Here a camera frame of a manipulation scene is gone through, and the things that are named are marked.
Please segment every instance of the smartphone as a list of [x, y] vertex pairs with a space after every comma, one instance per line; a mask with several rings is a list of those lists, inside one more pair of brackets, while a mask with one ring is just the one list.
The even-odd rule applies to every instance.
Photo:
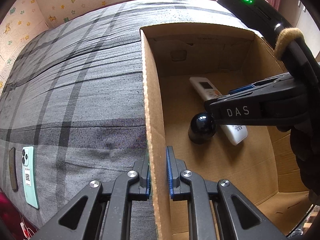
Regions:
[[17, 171], [16, 171], [16, 149], [13, 147], [9, 151], [9, 172], [10, 182], [13, 191], [18, 190]]
[[36, 190], [33, 146], [22, 148], [22, 178], [24, 195], [27, 203], [38, 209], [39, 202]]

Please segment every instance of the black smartphone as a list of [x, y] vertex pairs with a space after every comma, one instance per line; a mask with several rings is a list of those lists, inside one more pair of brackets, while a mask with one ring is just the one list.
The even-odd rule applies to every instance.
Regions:
[[13, 147], [9, 151], [9, 171], [10, 171], [10, 182], [13, 191], [18, 190], [17, 172], [16, 172], [16, 149]]

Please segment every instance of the mattress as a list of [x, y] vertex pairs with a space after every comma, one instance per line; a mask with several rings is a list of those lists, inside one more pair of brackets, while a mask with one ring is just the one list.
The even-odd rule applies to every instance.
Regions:
[[[139, 29], [174, 22], [247, 28], [215, 1], [135, 0], [41, 33], [22, 50], [0, 98], [0, 188], [36, 227], [91, 180], [114, 180], [143, 159]], [[39, 210], [26, 203], [23, 192], [22, 147], [30, 145]], [[12, 147], [17, 192], [9, 176]], [[152, 200], [133, 203], [131, 239], [156, 239]]]

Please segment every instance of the triangular cutout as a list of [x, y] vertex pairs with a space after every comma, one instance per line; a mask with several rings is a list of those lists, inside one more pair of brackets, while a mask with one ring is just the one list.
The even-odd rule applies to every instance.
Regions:
[[78, 226], [87, 200], [87, 196], [80, 198], [79, 201], [62, 218], [59, 219], [59, 224], [75, 230]]
[[231, 196], [242, 229], [246, 230], [260, 224], [260, 219], [237, 196]]

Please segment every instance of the barcode sticker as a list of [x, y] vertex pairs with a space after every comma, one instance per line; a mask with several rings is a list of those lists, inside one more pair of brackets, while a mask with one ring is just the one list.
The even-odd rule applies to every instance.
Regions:
[[27, 168], [27, 167], [24, 168], [24, 175], [26, 179], [26, 185], [31, 187], [30, 168]]

